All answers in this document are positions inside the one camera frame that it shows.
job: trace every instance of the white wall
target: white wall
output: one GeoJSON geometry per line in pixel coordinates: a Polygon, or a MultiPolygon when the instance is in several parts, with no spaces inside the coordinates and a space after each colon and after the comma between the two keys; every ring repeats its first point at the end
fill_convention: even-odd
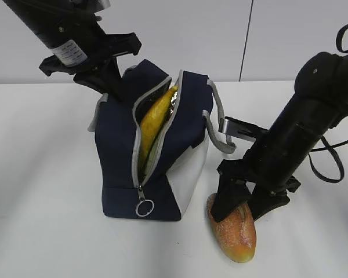
{"type": "Polygon", "coordinates": [[[346,24],[348,0],[255,0],[242,80],[295,79],[318,52],[336,52],[346,24]]]}
{"type": "MultiPolygon", "coordinates": [[[[100,13],[107,33],[137,33],[137,57],[119,58],[123,70],[144,58],[175,77],[180,69],[237,80],[250,0],[111,0],[100,13]]],[[[39,69],[51,53],[0,0],[0,83],[72,82],[39,69]]]]}
{"type": "MultiPolygon", "coordinates": [[[[110,34],[135,32],[143,43],[138,56],[119,58],[122,70],[147,58],[173,77],[186,69],[237,81],[251,2],[111,0],[101,26],[110,34]]],[[[242,80],[295,79],[315,54],[336,51],[336,33],[347,23],[348,0],[254,0],[242,80]]],[[[72,82],[38,69],[50,55],[0,0],[0,83],[72,82]]]]}

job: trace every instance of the metal ring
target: metal ring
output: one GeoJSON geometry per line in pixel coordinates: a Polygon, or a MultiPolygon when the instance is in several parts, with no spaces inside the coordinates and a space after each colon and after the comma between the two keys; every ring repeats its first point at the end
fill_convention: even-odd
{"type": "Polygon", "coordinates": [[[152,200],[143,200],[143,201],[140,201],[140,202],[137,204],[137,206],[136,206],[136,208],[135,208],[135,213],[136,213],[139,217],[146,217],[146,216],[149,216],[149,215],[152,213],[154,207],[155,207],[155,204],[154,204],[154,202],[153,202],[152,200]],[[146,214],[140,214],[139,211],[138,211],[138,209],[139,209],[139,207],[140,207],[143,203],[145,203],[145,202],[150,202],[150,203],[152,204],[152,208],[151,208],[146,214]]]}

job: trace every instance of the white bag panel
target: white bag panel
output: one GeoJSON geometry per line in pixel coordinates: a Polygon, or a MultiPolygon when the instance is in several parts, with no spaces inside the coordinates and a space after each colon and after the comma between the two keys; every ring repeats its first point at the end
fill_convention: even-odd
{"type": "Polygon", "coordinates": [[[208,147],[209,136],[206,133],[204,141],[194,149],[192,147],[186,149],[166,173],[182,217],[205,164],[208,147]]]}

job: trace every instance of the yellow fruit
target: yellow fruit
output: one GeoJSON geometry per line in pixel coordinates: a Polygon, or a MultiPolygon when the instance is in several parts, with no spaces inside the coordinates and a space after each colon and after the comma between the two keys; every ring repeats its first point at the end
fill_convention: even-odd
{"type": "Polygon", "coordinates": [[[250,261],[255,254],[256,232],[249,206],[241,204],[226,219],[217,223],[210,213],[215,196],[216,194],[210,195],[206,210],[220,248],[232,261],[250,261]]]}
{"type": "Polygon", "coordinates": [[[160,132],[162,125],[166,121],[169,107],[171,105],[171,99],[177,90],[177,86],[170,88],[152,105],[152,107],[140,123],[142,141],[140,145],[138,170],[141,170],[144,167],[155,138],[160,132]]]}

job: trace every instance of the zipper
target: zipper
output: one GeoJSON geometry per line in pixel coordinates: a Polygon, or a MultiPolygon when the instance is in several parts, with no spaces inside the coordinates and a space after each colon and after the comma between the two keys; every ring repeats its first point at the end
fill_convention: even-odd
{"type": "Polygon", "coordinates": [[[179,76],[178,76],[178,80],[176,82],[176,85],[178,86],[178,91],[177,91],[177,96],[176,96],[176,102],[175,102],[175,105],[174,105],[174,109],[173,109],[173,113],[171,114],[169,120],[165,123],[165,125],[162,127],[162,130],[159,134],[159,137],[156,138],[157,140],[157,147],[155,148],[154,150],[154,157],[155,157],[155,160],[154,162],[151,164],[151,167],[150,169],[147,171],[147,174],[142,182],[142,187],[145,186],[145,184],[147,183],[147,181],[149,180],[149,178],[152,176],[154,170],[156,169],[156,166],[157,166],[157,163],[161,157],[161,151],[162,151],[162,146],[164,144],[164,139],[165,139],[165,135],[166,133],[168,132],[169,128],[171,127],[173,121],[174,121],[174,118],[175,118],[175,115],[178,111],[178,107],[179,107],[179,103],[180,103],[180,95],[182,93],[182,82],[183,82],[183,71],[180,71],[179,72],[179,76]]]}
{"type": "Polygon", "coordinates": [[[134,187],[137,189],[137,193],[138,193],[138,198],[139,198],[139,202],[136,206],[136,215],[138,215],[139,217],[146,217],[148,215],[150,215],[152,213],[152,211],[154,210],[154,202],[152,200],[146,199],[144,192],[143,192],[143,187],[145,186],[145,184],[147,183],[148,179],[151,177],[152,173],[154,172],[157,163],[160,159],[161,156],[161,151],[162,151],[162,146],[164,144],[164,138],[166,135],[166,132],[169,130],[171,124],[173,123],[173,120],[175,118],[175,115],[177,113],[178,110],[178,106],[179,106],[179,101],[180,101],[180,94],[182,92],[182,81],[183,81],[183,71],[179,72],[179,77],[178,80],[176,82],[176,84],[178,85],[178,91],[177,91],[177,99],[174,105],[174,109],[173,109],[173,113],[171,114],[169,120],[165,123],[165,126],[162,128],[159,137],[156,139],[158,140],[158,144],[157,147],[155,148],[155,161],[154,163],[152,163],[149,171],[147,172],[147,175],[145,176],[144,180],[142,183],[139,182],[138,179],[138,160],[139,160],[139,153],[140,153],[140,144],[142,141],[142,131],[140,129],[140,125],[137,122],[137,119],[135,117],[136,115],[136,110],[137,107],[139,106],[139,104],[145,100],[149,95],[151,95],[153,92],[155,92],[156,90],[158,90],[160,87],[163,87],[165,84],[170,83],[172,80],[172,78],[170,76],[168,76],[165,80],[163,80],[159,85],[157,85],[156,87],[152,88],[150,91],[148,91],[147,93],[145,93],[144,95],[142,95],[140,98],[138,98],[138,100],[135,102],[134,107],[133,107],[133,119],[135,122],[135,125],[137,127],[137,132],[136,132],[136,137],[135,137],[135,146],[133,149],[133,156],[132,156],[132,178],[133,178],[133,184],[134,187]],[[151,204],[151,209],[149,209],[149,211],[145,214],[140,214],[139,213],[139,208],[143,203],[149,202],[151,204]]]}

